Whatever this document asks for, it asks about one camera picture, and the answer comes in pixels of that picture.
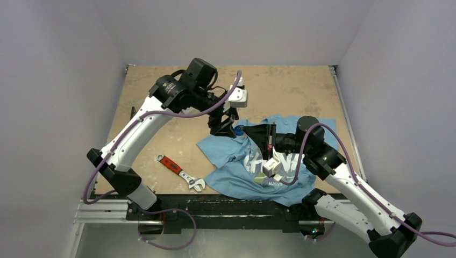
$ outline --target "purple hose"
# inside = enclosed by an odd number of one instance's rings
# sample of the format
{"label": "purple hose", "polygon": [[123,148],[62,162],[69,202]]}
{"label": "purple hose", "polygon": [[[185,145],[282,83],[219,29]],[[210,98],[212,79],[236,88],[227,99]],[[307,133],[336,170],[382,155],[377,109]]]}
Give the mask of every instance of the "purple hose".
{"label": "purple hose", "polygon": [[[204,111],[201,111],[200,113],[197,113],[197,114],[180,114],[180,113],[173,113],[173,112],[170,112],[170,111],[159,111],[159,110],[154,110],[154,111],[147,111],[145,112],[144,114],[142,114],[141,116],[139,116],[139,119],[138,120],[135,120],[131,123],[131,125],[129,127],[127,127],[124,132],[119,136],[119,138],[117,139],[117,141],[112,145],[112,148],[110,149],[110,152],[113,153],[116,149],[117,149],[117,146],[119,146],[119,144],[122,142],[122,140],[125,138],[125,136],[131,131],[131,129],[133,129],[139,122],[139,120],[144,120],[146,117],[148,116],[151,116],[153,114],[165,114],[165,115],[168,115],[168,116],[172,116],[172,117],[180,117],[180,118],[194,118],[194,117],[200,117],[200,116],[203,116],[205,114],[208,114],[212,111],[214,111],[216,108],[218,108],[219,106],[221,106],[228,98],[229,96],[236,90],[236,86],[235,85],[238,85],[239,83],[239,80],[241,79],[241,75],[242,75],[242,72],[241,70],[239,70],[236,74],[236,79],[234,80],[234,83],[233,83],[233,87],[231,87],[231,89],[226,93],[225,96],[223,96],[223,98],[221,98],[221,100],[219,100],[219,102],[217,102],[214,106],[204,110]],[[93,200],[88,200],[87,199],[87,194],[89,192],[89,188],[90,188],[90,184],[92,183],[92,181],[94,180],[95,176],[97,175],[97,173],[99,172],[99,170],[101,169],[101,167],[106,163],[106,161],[109,159],[109,157],[111,156],[111,153],[107,153],[106,156],[101,160],[101,162],[98,164],[98,166],[95,168],[94,172],[90,175],[90,178],[89,178],[89,181],[87,182],[87,184],[85,184],[85,188],[84,188],[84,194],[82,195],[82,201],[85,203],[85,204],[93,204],[93,203],[96,203],[97,201],[105,198],[106,196],[116,192],[114,190],[112,191],[109,191],[109,192],[106,192],[104,194],[102,194],[101,196],[93,199]],[[160,245],[157,245],[155,243],[152,243],[152,242],[149,242],[147,240],[145,240],[144,238],[141,238],[144,242],[150,244],[150,245],[153,245],[153,246],[156,246],[158,248],[161,248],[161,249],[165,249],[165,250],[179,250],[179,249],[182,249],[182,248],[185,248],[186,246],[188,246],[189,244],[191,244],[191,242],[194,240],[195,238],[195,235],[196,235],[196,222],[195,222],[195,219],[190,215],[190,213],[188,213],[187,211],[185,210],[181,210],[181,209],[168,209],[168,210],[162,210],[162,211],[155,211],[155,212],[149,212],[149,211],[146,211],[146,210],[143,210],[141,209],[139,206],[138,206],[139,210],[142,211],[144,214],[158,214],[158,213],[164,213],[164,212],[167,212],[167,211],[180,211],[180,212],[183,212],[185,213],[187,216],[190,217],[191,219],[191,222],[193,222],[193,227],[195,229],[195,231],[193,232],[193,235],[191,237],[191,239],[185,244],[185,245],[182,245],[182,246],[178,246],[178,247],[166,247],[166,246],[160,246]]]}
{"label": "purple hose", "polygon": [[[304,135],[304,139],[302,140],[302,144],[301,144],[301,149],[300,149],[300,153],[299,153],[299,159],[298,160],[301,160],[301,157],[302,157],[302,153],[304,152],[304,146],[305,146],[305,142],[307,141],[307,138],[309,137],[309,134],[310,132],[315,129],[317,126],[322,126],[322,127],[325,127],[326,129],[328,129],[333,135],[334,137],[336,137],[337,141],[339,142],[340,146],[342,147],[342,150],[344,151],[344,154],[345,154],[345,157],[347,158],[347,163],[348,163],[348,167],[350,168],[350,174],[352,175],[353,177],[353,180],[355,181],[356,184],[358,184],[359,180],[358,180],[358,177],[355,173],[355,170],[353,169],[353,164],[352,164],[352,161],[350,159],[350,156],[348,155],[348,151],[347,149],[345,148],[344,144],[342,143],[341,139],[337,136],[336,132],[331,129],[329,126],[325,125],[325,124],[321,124],[321,123],[316,123],[316,124],[313,124],[312,126],[309,127],[309,129],[307,130],[307,132],[305,133]],[[283,184],[286,184],[286,185],[291,185],[291,184],[294,184],[296,181],[297,181],[297,174],[299,172],[299,167],[300,167],[300,162],[298,162],[297,166],[296,166],[296,173],[295,173],[295,177],[293,178],[293,180],[288,183],[288,182],[285,182],[283,180],[281,180],[280,182],[283,183]],[[372,195],[372,193],[369,192],[369,190],[367,190],[363,184],[358,184],[358,186],[361,188],[361,190],[367,194],[367,196],[369,196],[378,206],[380,206],[383,210],[386,211],[386,213],[388,215],[392,215],[393,213],[385,206],[381,203],[381,201],[379,201],[377,198],[375,198],[374,195]],[[419,235],[421,238],[431,242],[431,243],[435,243],[436,245],[440,245],[440,246],[445,246],[445,247],[456,247],[456,242],[451,242],[451,243],[447,243],[447,242],[442,242],[442,241],[439,241],[439,240],[435,240],[433,238],[430,238],[428,237],[427,235],[444,235],[444,236],[448,236],[450,238],[454,238],[456,239],[456,235],[454,234],[451,234],[451,233],[446,233],[446,232],[435,232],[435,231],[428,231],[428,232],[419,232],[417,231],[416,229],[412,228],[411,226],[409,226],[407,223],[403,222],[400,218],[398,218],[397,216],[393,216],[393,218],[399,222],[401,225],[403,225],[404,227],[406,227],[408,230],[412,231],[414,234],[417,234]]]}

